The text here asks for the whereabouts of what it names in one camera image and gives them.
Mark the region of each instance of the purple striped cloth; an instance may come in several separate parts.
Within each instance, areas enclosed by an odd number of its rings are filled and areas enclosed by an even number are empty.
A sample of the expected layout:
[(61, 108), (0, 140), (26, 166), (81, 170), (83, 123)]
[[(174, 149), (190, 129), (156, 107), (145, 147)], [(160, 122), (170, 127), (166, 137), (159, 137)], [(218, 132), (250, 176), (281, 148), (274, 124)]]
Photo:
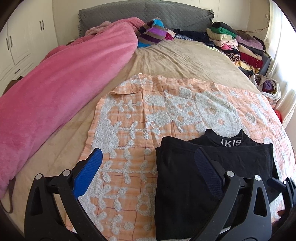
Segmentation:
[(165, 39), (166, 29), (159, 18), (154, 18), (140, 27), (136, 35), (138, 37), (138, 48), (148, 47)]

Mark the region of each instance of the beige bed sheet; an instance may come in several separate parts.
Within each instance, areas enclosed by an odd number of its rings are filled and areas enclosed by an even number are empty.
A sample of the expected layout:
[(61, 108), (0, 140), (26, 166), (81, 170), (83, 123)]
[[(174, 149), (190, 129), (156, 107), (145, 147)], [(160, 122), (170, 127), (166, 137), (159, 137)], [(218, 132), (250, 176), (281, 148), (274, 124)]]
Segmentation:
[[(35, 175), (42, 173), (44, 176), (53, 176), (59, 175), (64, 169), (72, 169), (83, 151), (96, 104), (100, 98), (138, 73), (173, 78), (196, 78), (259, 93), (227, 56), (203, 43), (174, 39), (137, 49), (117, 77), (66, 125), (52, 134), (17, 174), (13, 193), (14, 211), (10, 214), (10, 218), (22, 232), (27, 198)], [(66, 213), (61, 200), (59, 198), (56, 200), (61, 216), (65, 220)], [(2, 202), (9, 209), (8, 193)]]

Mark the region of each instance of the yellow clothing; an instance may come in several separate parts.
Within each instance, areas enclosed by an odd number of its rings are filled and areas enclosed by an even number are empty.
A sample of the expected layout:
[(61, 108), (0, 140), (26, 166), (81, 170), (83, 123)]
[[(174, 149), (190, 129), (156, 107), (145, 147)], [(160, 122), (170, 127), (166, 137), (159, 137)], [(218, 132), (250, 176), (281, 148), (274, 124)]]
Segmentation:
[(228, 41), (228, 40), (233, 39), (233, 37), (231, 35), (228, 35), (228, 34), (216, 34), (212, 30), (210, 30), (209, 28), (207, 28), (207, 34), (211, 39), (218, 40), (218, 41)]
[(258, 68), (254, 68), (253, 66), (248, 65), (248, 64), (246, 64), (246, 63), (243, 62), (243, 61), (235, 62), (234, 64), (235, 64), (236, 66), (238, 66), (238, 67), (242, 67), (243, 69), (248, 70), (248, 71), (253, 70), (253, 72), (254, 72), (255, 74), (258, 74), (259, 71), (260, 71), (260, 69), (258, 69)]

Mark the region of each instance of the bag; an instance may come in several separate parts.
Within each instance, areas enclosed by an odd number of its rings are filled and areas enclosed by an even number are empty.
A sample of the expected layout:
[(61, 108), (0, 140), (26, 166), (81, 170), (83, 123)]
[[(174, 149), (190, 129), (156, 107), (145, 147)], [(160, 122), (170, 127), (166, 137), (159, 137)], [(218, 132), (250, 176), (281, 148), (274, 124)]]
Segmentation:
[[(256, 88), (261, 92), (262, 95), (264, 95), (268, 102), (270, 103), (271, 107), (274, 109), (276, 106), (276, 103), (280, 100), (281, 98), (281, 89), (279, 87), (279, 83), (271, 78), (265, 77), (261, 74), (254, 74), (250, 78), (251, 82), (256, 86)], [(273, 89), (275, 90), (274, 93), (267, 93), (264, 92), (263, 89), (263, 84), (266, 81), (270, 81), (273, 85)]]

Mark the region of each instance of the quilted headboard cushion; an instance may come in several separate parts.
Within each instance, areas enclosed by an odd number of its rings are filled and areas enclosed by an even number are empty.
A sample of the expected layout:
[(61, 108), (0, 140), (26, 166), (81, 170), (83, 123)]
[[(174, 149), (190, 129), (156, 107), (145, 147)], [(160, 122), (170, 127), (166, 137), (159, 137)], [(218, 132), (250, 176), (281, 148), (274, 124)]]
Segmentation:
[(144, 22), (158, 17), (164, 27), (169, 29), (205, 32), (210, 28), (214, 14), (211, 10), (159, 0), (130, 0), (106, 3), (79, 10), (79, 34), (104, 21), (115, 22), (119, 19), (138, 17)]

